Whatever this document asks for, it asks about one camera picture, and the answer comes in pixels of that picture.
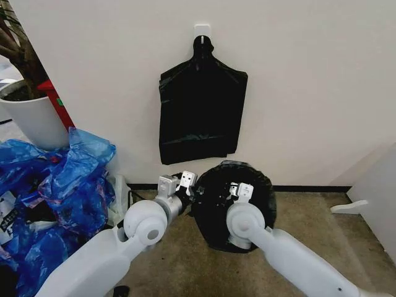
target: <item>gray carpet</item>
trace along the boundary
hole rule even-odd
[[[154,191],[140,191],[153,198]],[[358,215],[333,215],[343,194],[277,193],[277,228],[291,233],[344,276],[367,290],[396,296],[396,268]],[[182,215],[163,240],[139,255],[120,282],[129,296],[303,296],[266,263],[260,251],[239,255],[209,249],[193,218]]]

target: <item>red object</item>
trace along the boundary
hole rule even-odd
[[[56,93],[52,82],[50,80],[47,80],[39,85],[37,89],[47,93],[49,100],[51,100],[51,103],[54,106],[58,116],[61,118],[61,121],[64,124],[66,130],[69,131],[69,127],[75,127],[72,119],[67,113],[66,108],[63,106],[62,100],[59,98],[58,93]]]

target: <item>white plant pot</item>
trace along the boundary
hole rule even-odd
[[[69,145],[69,135],[48,97],[28,101],[5,101],[5,95],[21,88],[20,80],[0,88],[0,105],[32,144],[45,150]]]
[[[10,120],[8,112],[0,105],[0,123]]]

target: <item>blue plastic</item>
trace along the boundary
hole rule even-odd
[[[116,147],[76,128],[69,129],[69,140],[70,149],[54,152],[20,140],[0,144],[0,195],[12,191],[18,210],[14,237],[0,247],[0,265],[19,274],[19,297],[34,296],[59,264],[103,228],[107,206],[114,200],[105,165]],[[32,231],[26,207],[34,208],[43,200],[59,225]]]
[[[91,133],[69,128],[70,151],[40,184],[38,191],[57,215],[61,226],[87,238],[103,228],[114,190],[105,165],[116,147]]]
[[[22,213],[12,226],[14,238],[0,247],[0,264],[19,274],[18,297],[32,297],[50,273],[84,242],[60,226],[31,231]]]

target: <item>black trash bag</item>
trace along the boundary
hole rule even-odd
[[[254,187],[249,203],[263,214],[265,226],[273,228],[277,217],[275,192],[268,177],[251,165],[238,161],[223,161],[205,172],[196,182],[195,201],[191,215],[210,248],[226,252],[247,253],[257,248],[241,249],[228,242],[230,232],[226,224],[228,208],[234,204],[230,196],[231,183],[246,183]]]
[[[169,165],[235,153],[248,75],[212,55],[209,37],[160,80],[160,154]]]

